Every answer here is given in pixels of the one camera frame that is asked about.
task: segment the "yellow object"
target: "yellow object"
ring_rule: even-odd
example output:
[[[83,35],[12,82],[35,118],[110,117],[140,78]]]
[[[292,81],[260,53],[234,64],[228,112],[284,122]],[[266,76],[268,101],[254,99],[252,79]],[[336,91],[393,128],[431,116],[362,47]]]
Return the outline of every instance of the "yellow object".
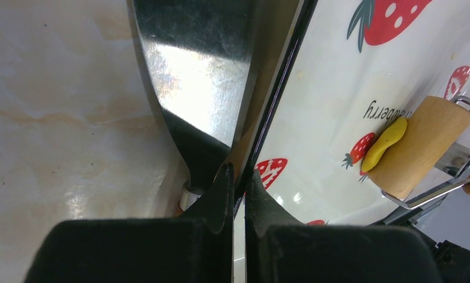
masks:
[[[405,134],[408,126],[407,118],[398,117],[396,121],[382,133],[363,159],[361,170],[368,172],[377,165],[386,149],[397,143]]]

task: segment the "metal rod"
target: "metal rod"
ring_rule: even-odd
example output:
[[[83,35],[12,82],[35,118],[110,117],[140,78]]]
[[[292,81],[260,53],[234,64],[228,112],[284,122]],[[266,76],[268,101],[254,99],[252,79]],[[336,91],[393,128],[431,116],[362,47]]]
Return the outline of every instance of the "metal rod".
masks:
[[[453,103],[463,102],[470,106],[470,98],[466,96],[456,96],[450,100]]]
[[[425,205],[426,203],[437,199],[441,196],[446,195],[447,193],[453,192],[454,190],[460,189],[470,183],[470,179],[464,179],[461,181],[456,182],[455,179],[451,179],[439,186],[434,187],[433,189],[427,191],[424,196],[421,198],[415,198],[411,199],[408,202],[404,202],[402,200],[399,200],[397,197],[390,195],[389,193],[386,193],[384,190],[382,191],[382,194],[396,203],[397,205],[405,208],[405,209],[416,209],[420,206]]]

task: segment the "black plastic part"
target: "black plastic part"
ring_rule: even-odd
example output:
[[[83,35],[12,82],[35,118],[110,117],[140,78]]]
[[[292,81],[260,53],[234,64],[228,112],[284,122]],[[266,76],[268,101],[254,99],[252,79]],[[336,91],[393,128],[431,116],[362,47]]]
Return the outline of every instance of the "black plastic part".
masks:
[[[391,226],[305,226],[258,172],[245,208],[247,282],[441,282],[419,235]]]
[[[178,218],[65,221],[25,282],[230,282],[233,170]]]
[[[434,259],[445,282],[470,282],[470,250],[445,241],[438,244]]]
[[[178,218],[63,222],[25,282],[231,282],[233,179],[232,166],[223,166]],[[248,282],[443,282],[440,273],[445,282],[470,282],[470,251],[425,243],[409,222],[307,226],[264,190],[259,172],[247,185]]]

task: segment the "wooden block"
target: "wooden block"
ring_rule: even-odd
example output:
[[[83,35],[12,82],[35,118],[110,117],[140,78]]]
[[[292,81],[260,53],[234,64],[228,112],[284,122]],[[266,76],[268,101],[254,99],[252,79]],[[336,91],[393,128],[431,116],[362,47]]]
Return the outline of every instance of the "wooden block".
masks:
[[[385,192],[404,199],[470,125],[470,112],[428,96],[408,121],[402,139],[388,148],[369,178]]]

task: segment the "glossy surface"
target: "glossy surface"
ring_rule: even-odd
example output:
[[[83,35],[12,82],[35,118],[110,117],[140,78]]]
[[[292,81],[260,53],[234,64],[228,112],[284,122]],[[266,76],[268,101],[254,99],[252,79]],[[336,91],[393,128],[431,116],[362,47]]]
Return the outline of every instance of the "glossy surface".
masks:
[[[351,158],[346,169],[344,155],[395,117],[410,117],[426,95],[443,97],[450,87],[470,98],[470,72],[448,86],[456,69],[470,70],[470,0],[432,1],[397,36],[366,41],[361,53],[346,39],[355,8],[318,2],[255,162],[287,160],[267,191],[303,223],[367,225],[392,212],[397,204],[364,178],[361,160]],[[458,142],[470,148],[470,127]],[[448,179],[433,169],[409,198]],[[235,219],[235,268],[244,264],[243,210]],[[235,274],[236,281],[243,276]]]
[[[0,0],[0,282],[64,219],[172,215],[188,171],[140,56],[125,1]]]
[[[156,98],[201,195],[241,134],[257,1],[133,3]]]

